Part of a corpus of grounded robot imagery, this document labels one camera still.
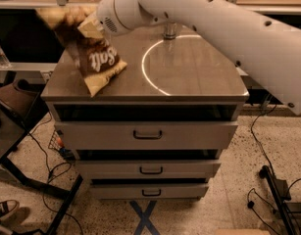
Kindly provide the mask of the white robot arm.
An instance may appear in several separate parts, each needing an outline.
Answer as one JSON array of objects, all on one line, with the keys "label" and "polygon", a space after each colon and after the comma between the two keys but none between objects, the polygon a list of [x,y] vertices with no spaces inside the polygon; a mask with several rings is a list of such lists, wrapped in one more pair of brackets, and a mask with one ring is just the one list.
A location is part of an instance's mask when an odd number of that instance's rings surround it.
[{"label": "white robot arm", "polygon": [[301,116],[301,29],[224,0],[101,0],[94,19],[114,35],[177,23],[202,36]]}]

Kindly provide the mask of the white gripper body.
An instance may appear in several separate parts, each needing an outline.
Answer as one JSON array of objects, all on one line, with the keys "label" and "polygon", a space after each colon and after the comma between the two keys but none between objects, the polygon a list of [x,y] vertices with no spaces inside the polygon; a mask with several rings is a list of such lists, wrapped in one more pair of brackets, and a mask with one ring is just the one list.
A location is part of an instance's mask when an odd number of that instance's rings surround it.
[{"label": "white gripper body", "polygon": [[101,0],[97,7],[96,17],[105,31],[110,34],[123,35],[129,32],[117,16],[116,0]]}]

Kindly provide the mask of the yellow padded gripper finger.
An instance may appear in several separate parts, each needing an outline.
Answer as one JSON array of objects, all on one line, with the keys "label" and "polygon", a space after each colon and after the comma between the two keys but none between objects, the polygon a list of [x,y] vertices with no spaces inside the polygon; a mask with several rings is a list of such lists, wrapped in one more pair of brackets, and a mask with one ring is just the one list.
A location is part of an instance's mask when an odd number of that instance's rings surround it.
[{"label": "yellow padded gripper finger", "polygon": [[96,18],[96,14],[90,14],[77,29],[86,38],[103,39],[104,28]]}]

